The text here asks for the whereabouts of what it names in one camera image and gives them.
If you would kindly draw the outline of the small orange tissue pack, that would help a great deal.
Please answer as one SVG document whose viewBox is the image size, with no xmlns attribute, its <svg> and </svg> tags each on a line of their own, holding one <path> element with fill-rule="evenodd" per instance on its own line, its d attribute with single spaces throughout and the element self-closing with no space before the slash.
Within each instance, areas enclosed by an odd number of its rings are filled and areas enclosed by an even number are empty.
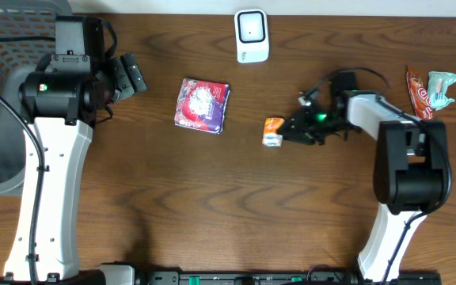
<svg viewBox="0 0 456 285">
<path fill-rule="evenodd" d="M 264 122 L 262 144 L 267 147 L 280 147 L 283 136 L 278 134 L 285 119 L 281 117 L 268 117 Z"/>
</svg>

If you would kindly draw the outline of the purple red snack bag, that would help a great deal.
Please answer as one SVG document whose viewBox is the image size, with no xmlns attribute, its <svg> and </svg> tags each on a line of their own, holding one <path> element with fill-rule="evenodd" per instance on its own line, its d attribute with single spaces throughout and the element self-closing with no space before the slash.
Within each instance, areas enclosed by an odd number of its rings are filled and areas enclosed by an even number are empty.
<svg viewBox="0 0 456 285">
<path fill-rule="evenodd" d="M 229 95 L 228 84 L 185 78 L 177 97 L 175 125 L 220 134 Z"/>
</svg>

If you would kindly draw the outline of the orange brown snack bar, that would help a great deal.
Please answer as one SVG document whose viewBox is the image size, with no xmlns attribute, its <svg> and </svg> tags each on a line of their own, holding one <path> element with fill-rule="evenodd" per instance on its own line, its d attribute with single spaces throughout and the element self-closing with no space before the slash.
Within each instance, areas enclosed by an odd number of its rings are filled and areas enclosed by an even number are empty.
<svg viewBox="0 0 456 285">
<path fill-rule="evenodd" d="M 415 115 L 422 120 L 432 120 L 434 110 L 420 73 L 411 66 L 407 66 L 405 78 Z"/>
</svg>

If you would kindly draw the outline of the mint green snack packet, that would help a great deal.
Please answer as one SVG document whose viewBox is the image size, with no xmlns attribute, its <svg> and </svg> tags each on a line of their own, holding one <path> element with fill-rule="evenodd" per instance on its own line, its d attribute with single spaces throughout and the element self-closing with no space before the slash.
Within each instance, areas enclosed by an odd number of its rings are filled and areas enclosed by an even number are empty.
<svg viewBox="0 0 456 285">
<path fill-rule="evenodd" d="M 454 98 L 447 96 L 449 86 L 456 82 L 456 74 L 450 72 L 430 71 L 428 73 L 427 93 L 434 110 L 441 110 L 451 103 L 455 102 Z"/>
</svg>

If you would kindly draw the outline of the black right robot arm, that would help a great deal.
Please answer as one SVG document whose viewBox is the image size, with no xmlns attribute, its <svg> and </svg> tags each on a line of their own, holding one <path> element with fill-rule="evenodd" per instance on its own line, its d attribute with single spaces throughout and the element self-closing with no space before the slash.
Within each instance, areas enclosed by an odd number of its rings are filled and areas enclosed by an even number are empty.
<svg viewBox="0 0 456 285">
<path fill-rule="evenodd" d="M 373 189 L 378 212 L 345 284 L 398 284 L 401 260 L 418 226 L 448 200 L 453 173 L 445 124 L 390 104 L 382 91 L 357 86 L 358 67 L 335 70 L 299 97 L 278 129 L 283 139 L 322 145 L 330 135 L 366 132 L 377 145 Z"/>
</svg>

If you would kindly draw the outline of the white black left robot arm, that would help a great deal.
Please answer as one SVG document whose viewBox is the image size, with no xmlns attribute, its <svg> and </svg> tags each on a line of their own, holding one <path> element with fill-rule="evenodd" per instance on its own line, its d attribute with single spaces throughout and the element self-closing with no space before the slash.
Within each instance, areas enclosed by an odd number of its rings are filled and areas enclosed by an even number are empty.
<svg viewBox="0 0 456 285">
<path fill-rule="evenodd" d="M 0 104 L 14 97 L 11 116 L 25 133 L 25 167 L 12 182 L 22 188 L 17 231 L 0 284 L 139 284 L 124 262 L 83 270 L 77 250 L 82 170 L 97 112 L 146 90 L 132 54 L 106 47 L 109 22 L 58 16 L 55 50 L 9 76 Z"/>
</svg>

